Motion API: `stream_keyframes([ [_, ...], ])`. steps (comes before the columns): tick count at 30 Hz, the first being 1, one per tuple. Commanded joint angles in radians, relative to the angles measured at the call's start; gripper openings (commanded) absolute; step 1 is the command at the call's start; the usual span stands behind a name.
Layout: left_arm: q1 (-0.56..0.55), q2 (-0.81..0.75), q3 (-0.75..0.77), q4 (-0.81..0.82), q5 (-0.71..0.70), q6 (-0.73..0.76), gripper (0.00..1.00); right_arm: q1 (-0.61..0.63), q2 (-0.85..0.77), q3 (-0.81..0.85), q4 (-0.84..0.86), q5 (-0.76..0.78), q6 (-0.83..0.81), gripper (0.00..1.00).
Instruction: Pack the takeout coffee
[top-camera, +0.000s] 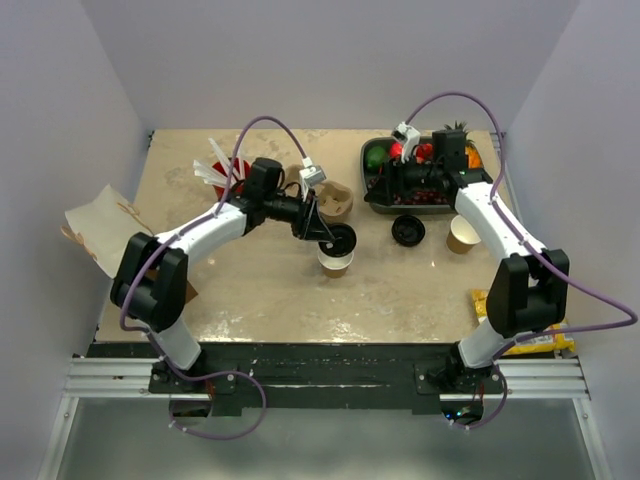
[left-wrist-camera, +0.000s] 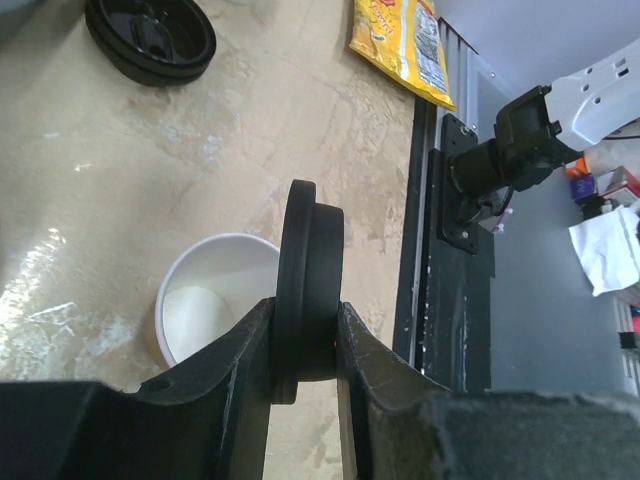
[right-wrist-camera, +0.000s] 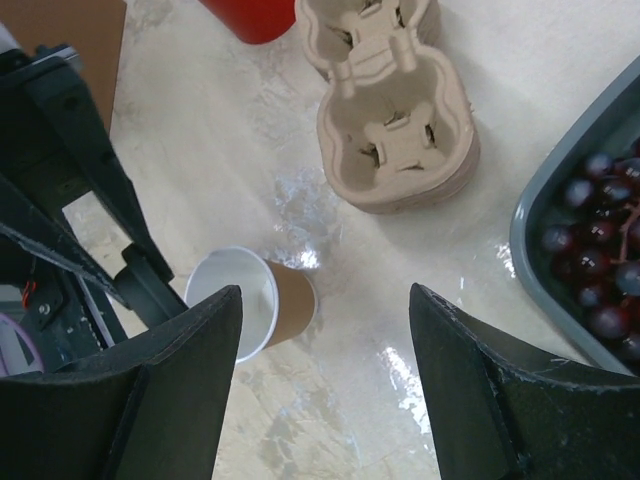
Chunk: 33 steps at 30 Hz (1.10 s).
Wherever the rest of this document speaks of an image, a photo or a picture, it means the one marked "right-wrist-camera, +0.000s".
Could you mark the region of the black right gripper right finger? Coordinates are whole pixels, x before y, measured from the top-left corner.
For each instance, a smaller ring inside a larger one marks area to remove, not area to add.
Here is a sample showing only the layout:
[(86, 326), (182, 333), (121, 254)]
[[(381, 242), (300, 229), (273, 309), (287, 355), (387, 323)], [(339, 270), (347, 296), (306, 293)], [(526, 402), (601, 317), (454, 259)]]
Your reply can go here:
[(638, 378), (541, 350), (420, 284), (409, 321), (442, 478), (638, 478)]

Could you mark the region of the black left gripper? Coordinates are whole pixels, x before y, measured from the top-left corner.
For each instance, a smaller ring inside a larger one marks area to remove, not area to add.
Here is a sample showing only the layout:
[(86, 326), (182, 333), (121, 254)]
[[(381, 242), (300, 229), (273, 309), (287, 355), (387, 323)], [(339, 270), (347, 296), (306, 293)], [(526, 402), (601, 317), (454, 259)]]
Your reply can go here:
[[(79, 63), (67, 44), (1, 55), (1, 282), (21, 291), (18, 342), (42, 372), (125, 340), (110, 298), (146, 325), (183, 312)], [(64, 213), (88, 193), (130, 239), (115, 276)]]

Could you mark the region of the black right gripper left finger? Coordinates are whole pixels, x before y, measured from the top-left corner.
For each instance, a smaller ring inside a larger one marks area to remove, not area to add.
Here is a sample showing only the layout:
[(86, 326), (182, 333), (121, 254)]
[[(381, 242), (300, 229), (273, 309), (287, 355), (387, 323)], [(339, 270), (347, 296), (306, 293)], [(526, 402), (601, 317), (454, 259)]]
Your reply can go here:
[(230, 285), (57, 372), (1, 382), (5, 479), (208, 479), (243, 311)]

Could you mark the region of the brown paper coffee cup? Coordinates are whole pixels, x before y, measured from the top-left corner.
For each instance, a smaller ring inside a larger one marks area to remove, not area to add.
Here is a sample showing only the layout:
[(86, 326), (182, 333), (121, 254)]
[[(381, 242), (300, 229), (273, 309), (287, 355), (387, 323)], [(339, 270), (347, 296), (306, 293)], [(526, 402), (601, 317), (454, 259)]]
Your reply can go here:
[(184, 301), (193, 307), (227, 285), (238, 286), (242, 295), (238, 364), (303, 333), (318, 310), (315, 288), (303, 271), (239, 246), (205, 257), (188, 279)]

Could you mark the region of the brown paper bag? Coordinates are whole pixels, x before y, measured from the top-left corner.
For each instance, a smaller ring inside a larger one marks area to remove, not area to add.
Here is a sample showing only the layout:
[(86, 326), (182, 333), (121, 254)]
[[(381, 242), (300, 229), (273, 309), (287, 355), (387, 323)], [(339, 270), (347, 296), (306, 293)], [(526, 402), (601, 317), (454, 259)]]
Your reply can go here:
[(76, 61), (53, 56), (67, 47), (82, 63), (80, 75), (104, 127), (109, 129), (126, 14), (123, 1), (3, 1), (1, 23), (18, 45), (1, 55), (1, 139), (32, 139), (40, 114), (21, 85), (45, 75), (45, 87), (57, 87), (57, 68)]

